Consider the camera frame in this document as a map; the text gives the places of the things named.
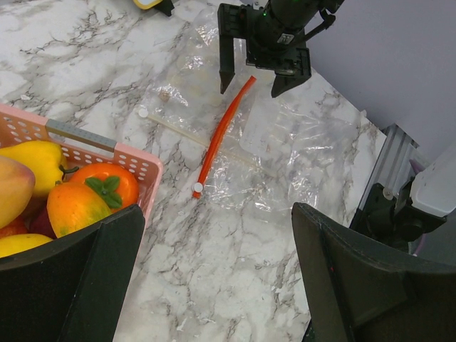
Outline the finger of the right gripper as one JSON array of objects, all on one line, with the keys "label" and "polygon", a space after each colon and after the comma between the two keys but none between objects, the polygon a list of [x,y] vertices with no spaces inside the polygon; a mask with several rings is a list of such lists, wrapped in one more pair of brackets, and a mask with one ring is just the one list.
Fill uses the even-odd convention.
[{"label": "finger of the right gripper", "polygon": [[276,72],[274,83],[271,89],[272,98],[276,98],[281,94],[299,87],[310,78],[310,70],[286,70]]},{"label": "finger of the right gripper", "polygon": [[224,94],[231,83],[234,72],[234,42],[231,36],[219,36],[220,93]]}]

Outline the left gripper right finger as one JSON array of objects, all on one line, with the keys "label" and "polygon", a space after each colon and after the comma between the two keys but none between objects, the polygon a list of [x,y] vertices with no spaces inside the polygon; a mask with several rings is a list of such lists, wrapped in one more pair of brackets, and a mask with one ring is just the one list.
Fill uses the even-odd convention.
[{"label": "left gripper right finger", "polygon": [[346,228],[305,203],[291,221],[311,320],[305,341],[453,341],[455,268]]}]

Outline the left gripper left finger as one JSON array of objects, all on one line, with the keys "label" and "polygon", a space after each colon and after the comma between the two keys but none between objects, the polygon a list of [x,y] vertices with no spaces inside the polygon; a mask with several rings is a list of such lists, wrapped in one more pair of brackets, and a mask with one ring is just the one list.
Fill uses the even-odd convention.
[{"label": "left gripper left finger", "polygon": [[111,341],[144,229],[135,204],[1,259],[1,340]]}]

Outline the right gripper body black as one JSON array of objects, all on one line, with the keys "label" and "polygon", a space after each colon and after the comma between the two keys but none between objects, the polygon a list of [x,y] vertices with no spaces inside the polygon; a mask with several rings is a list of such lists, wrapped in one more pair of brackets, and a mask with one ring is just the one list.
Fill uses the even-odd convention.
[{"label": "right gripper body black", "polygon": [[336,20],[342,1],[268,1],[252,5],[222,3],[217,10],[219,36],[241,39],[246,64],[276,72],[310,70],[306,42]]}]

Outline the clear bag red zipper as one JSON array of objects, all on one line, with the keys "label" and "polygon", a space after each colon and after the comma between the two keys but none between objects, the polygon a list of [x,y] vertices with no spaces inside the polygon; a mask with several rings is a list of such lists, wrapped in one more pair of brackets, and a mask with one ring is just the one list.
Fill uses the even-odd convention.
[{"label": "clear bag red zipper", "polygon": [[343,204],[343,154],[356,127],[321,113],[307,93],[272,98],[273,75],[246,67],[244,42],[234,43],[237,75],[219,91],[217,12],[201,10],[182,36],[168,67],[150,84],[140,108],[219,149],[205,180],[192,189],[223,207],[252,202],[279,212],[305,202],[322,212]]}]

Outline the orange green mango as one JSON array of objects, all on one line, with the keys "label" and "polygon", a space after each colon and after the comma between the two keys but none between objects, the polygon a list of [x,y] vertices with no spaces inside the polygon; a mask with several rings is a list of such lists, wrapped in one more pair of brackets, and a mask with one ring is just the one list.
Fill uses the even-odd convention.
[{"label": "orange green mango", "polygon": [[111,209],[89,186],[75,182],[56,185],[46,209],[57,238],[84,229],[111,215]]}]

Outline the yellow orange peach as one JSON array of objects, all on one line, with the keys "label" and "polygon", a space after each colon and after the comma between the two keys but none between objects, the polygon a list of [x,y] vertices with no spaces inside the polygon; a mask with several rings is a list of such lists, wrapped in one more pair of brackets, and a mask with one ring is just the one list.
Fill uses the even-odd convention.
[{"label": "yellow orange peach", "polygon": [[35,175],[27,166],[1,156],[1,228],[25,210],[35,183]]}]

